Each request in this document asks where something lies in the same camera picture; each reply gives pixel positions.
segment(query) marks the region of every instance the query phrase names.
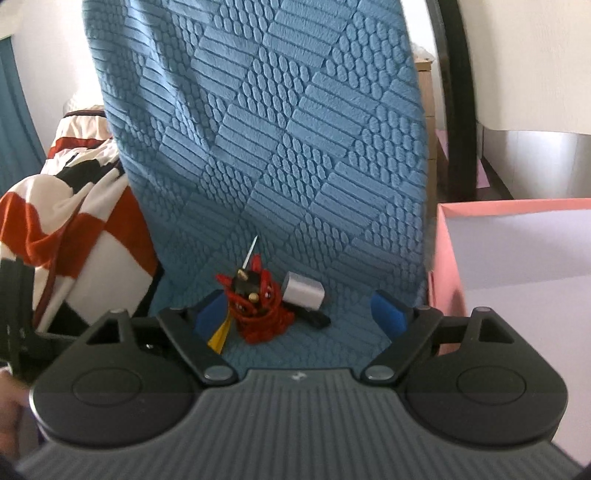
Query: fabric pattern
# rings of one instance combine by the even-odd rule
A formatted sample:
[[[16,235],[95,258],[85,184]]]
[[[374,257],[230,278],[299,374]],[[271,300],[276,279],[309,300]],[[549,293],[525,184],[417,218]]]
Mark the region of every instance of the fabric pattern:
[[[79,335],[110,309],[146,315],[159,279],[115,142],[101,138],[107,127],[98,112],[64,118],[43,167],[55,175],[28,177],[0,199],[0,257],[35,267],[35,313],[54,279],[34,318],[40,331]]]
[[[0,195],[38,173],[44,158],[8,37],[0,40]]]
[[[424,297],[426,129],[398,0],[85,0],[107,118],[165,269],[154,310],[232,274],[252,238],[278,281],[320,280],[333,320],[247,367],[352,367],[389,343],[381,288]]]

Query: circular pad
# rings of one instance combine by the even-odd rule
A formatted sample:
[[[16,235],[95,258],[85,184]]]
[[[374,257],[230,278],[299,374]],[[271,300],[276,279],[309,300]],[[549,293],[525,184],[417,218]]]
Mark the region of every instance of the circular pad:
[[[511,403],[525,392],[520,374],[503,367],[477,367],[457,378],[457,388],[466,398],[486,405]]]

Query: wooden dresser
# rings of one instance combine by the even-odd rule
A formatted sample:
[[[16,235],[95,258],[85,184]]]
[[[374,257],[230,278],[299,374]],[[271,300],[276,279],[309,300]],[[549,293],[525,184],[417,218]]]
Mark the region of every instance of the wooden dresser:
[[[425,109],[425,121],[429,142],[425,214],[427,218],[433,218],[437,212],[437,136],[435,135],[435,98],[433,96],[433,80],[431,78],[431,60],[415,55],[414,64],[418,71],[418,86],[421,90],[421,100]]]

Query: pink box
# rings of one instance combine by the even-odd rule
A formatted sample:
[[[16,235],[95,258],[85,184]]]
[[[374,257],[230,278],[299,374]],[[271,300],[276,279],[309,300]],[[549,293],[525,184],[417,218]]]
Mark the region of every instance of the pink box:
[[[554,441],[591,462],[591,199],[440,204],[429,303],[501,315],[563,377]]]

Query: orange and white striped fabric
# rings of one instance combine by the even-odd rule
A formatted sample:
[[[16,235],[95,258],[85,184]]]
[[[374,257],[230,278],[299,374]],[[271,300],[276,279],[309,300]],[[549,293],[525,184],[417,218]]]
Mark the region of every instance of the orange and white striped fabric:
[[[48,157],[0,199],[0,257],[35,267],[37,329],[78,335],[108,310],[147,314],[161,268],[102,112],[66,116]]]

